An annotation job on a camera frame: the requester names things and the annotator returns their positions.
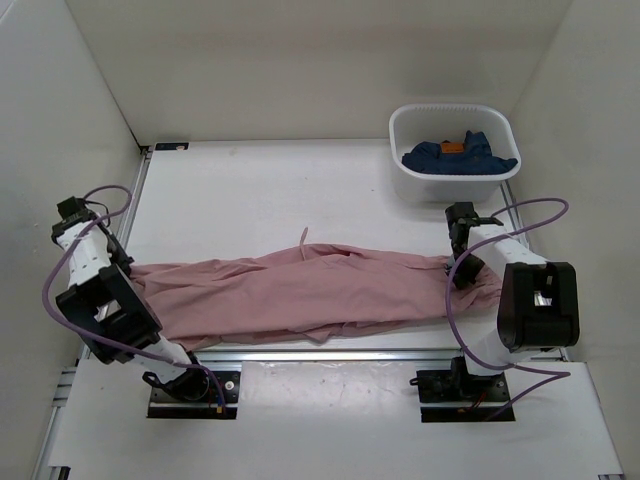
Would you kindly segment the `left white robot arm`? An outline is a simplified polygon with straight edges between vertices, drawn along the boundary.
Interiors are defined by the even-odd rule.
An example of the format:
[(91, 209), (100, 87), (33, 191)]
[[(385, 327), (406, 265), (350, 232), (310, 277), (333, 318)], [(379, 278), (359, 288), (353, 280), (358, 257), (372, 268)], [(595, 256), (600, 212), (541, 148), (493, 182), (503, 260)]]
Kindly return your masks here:
[(211, 388), (209, 375), (196, 367), (194, 355), (161, 334), (157, 316), (129, 279), (133, 259), (101, 223), (82, 234), (89, 224), (61, 221), (52, 227), (53, 242), (71, 253), (69, 286), (55, 298), (58, 309), (72, 325), (148, 354), (82, 335), (101, 362), (143, 366), (143, 381), (178, 401), (204, 398)]

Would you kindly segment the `pink trousers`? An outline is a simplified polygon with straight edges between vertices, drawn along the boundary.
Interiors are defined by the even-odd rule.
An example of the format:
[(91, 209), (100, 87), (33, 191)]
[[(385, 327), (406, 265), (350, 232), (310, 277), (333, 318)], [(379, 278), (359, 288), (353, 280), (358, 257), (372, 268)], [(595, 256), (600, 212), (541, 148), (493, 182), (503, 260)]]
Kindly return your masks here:
[(308, 244), (257, 258), (135, 265), (164, 336), (188, 350), (360, 337), (444, 318), (444, 256)]

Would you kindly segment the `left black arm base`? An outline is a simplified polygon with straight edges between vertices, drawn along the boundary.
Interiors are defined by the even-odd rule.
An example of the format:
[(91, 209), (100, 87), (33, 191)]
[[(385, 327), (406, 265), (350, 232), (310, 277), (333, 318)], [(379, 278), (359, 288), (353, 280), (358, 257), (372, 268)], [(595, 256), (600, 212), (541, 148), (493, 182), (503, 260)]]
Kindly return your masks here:
[(175, 420), (235, 420), (241, 387), (239, 370), (214, 371), (221, 392), (205, 373), (184, 373), (162, 383), (155, 373), (145, 372), (151, 387), (147, 417)]

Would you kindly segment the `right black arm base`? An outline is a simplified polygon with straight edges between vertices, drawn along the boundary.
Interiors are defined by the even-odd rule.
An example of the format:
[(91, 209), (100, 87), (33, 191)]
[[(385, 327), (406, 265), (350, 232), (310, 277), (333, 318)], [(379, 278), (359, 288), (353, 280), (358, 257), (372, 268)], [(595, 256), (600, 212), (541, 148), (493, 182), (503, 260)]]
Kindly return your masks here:
[(422, 423), (514, 422), (504, 373), (472, 375), (463, 357), (445, 370), (418, 370), (409, 380), (418, 391)]

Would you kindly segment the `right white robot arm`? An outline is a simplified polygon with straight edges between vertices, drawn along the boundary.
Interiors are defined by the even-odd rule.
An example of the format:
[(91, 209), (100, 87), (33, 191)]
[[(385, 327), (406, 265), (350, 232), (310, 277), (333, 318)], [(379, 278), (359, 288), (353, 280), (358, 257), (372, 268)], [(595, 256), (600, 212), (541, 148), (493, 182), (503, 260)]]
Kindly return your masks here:
[(533, 253), (497, 219), (451, 220), (448, 275), (464, 288), (486, 267), (501, 281), (496, 326), (463, 349), (465, 365), (449, 375), (449, 387), (470, 400), (495, 376), (538, 353), (571, 347), (580, 337), (575, 268)]

